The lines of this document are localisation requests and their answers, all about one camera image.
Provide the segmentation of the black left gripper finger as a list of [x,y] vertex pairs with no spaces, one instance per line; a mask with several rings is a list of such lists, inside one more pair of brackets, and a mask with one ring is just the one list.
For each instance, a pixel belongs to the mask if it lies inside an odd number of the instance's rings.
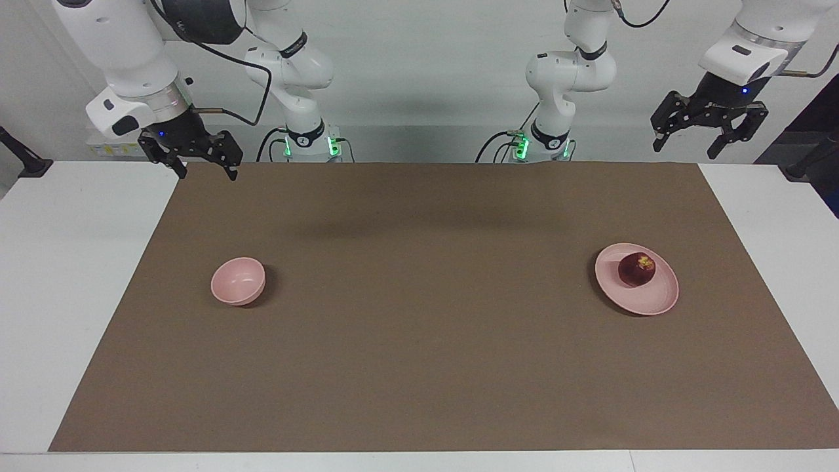
[[689,128],[689,104],[690,98],[679,92],[669,92],[662,99],[661,104],[651,116],[651,125],[655,135],[652,144],[654,152],[660,152],[672,134]]
[[763,102],[726,110],[722,117],[721,134],[708,147],[708,158],[716,159],[728,144],[752,140],[767,116],[768,109]]

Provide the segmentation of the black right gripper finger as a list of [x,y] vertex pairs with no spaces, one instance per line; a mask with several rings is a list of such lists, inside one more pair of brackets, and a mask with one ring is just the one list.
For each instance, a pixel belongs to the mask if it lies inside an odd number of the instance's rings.
[[234,182],[239,177],[239,167],[243,159],[243,151],[239,144],[227,130],[210,135],[208,142],[208,161],[222,167],[228,179]]
[[162,164],[177,174],[178,178],[186,179],[187,170],[176,150],[165,150],[156,141],[152,132],[141,131],[138,144],[145,153],[147,160],[153,164]]

